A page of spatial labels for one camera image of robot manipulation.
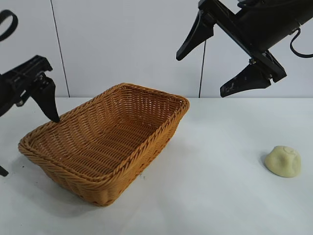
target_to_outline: woven basket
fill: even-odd
[[[19,151],[63,187],[107,206],[166,146],[188,108],[181,96],[123,83],[28,133]]]

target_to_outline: black cable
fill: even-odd
[[[274,8],[288,6],[291,4],[296,4],[296,3],[299,3],[300,1],[301,0],[290,0],[290,1],[285,1],[284,3],[269,5],[269,6],[253,6],[251,4],[256,3],[255,0],[245,0],[245,1],[239,2],[237,4],[237,6],[242,8],[242,9],[247,9],[247,10],[270,10],[270,9],[274,9]]]
[[[8,38],[17,28],[19,20],[18,17],[10,10],[3,10],[0,12],[0,24],[5,21],[8,17],[12,16],[12,23],[9,28],[0,35],[0,42]]]
[[[292,52],[293,52],[295,55],[297,55],[297,56],[299,56],[299,57],[301,57],[301,58],[313,58],[313,54],[308,54],[308,55],[301,54],[301,53],[297,52],[297,51],[293,48],[292,43],[295,41],[295,39],[296,39],[297,37],[299,37],[299,35],[300,35],[300,33],[301,33],[301,29],[300,29],[300,28],[297,28],[296,31],[298,31],[297,34],[294,36],[294,38],[293,38],[292,41],[290,42],[290,49],[292,50]]]

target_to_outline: dough ball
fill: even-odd
[[[265,158],[265,166],[282,177],[295,177],[301,171],[300,154],[287,146],[276,146]]]

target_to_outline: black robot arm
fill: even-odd
[[[17,16],[9,10],[0,12],[0,24],[12,17],[9,28],[0,35],[0,42],[8,38],[18,26]],[[0,74],[0,117],[14,104],[21,107],[32,97],[43,113],[52,121],[59,122],[55,105],[55,84],[45,75],[52,67],[42,56],[34,56],[16,68]]]
[[[271,79],[278,82],[286,77],[284,68],[268,49],[295,31],[299,36],[300,26],[313,17],[312,0],[244,0],[238,6],[241,10],[234,14],[219,0],[201,0],[194,25],[176,54],[176,59],[182,60],[212,37],[215,24],[225,31],[251,59],[241,73],[221,87],[222,97],[267,88]],[[292,42],[296,55],[313,57],[295,51]]]

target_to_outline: screw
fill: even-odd
[[[20,100],[19,102],[16,103],[17,107],[21,107],[23,106],[24,102],[22,100]]]
[[[255,59],[251,58],[249,59],[249,64],[254,65],[256,63]]]

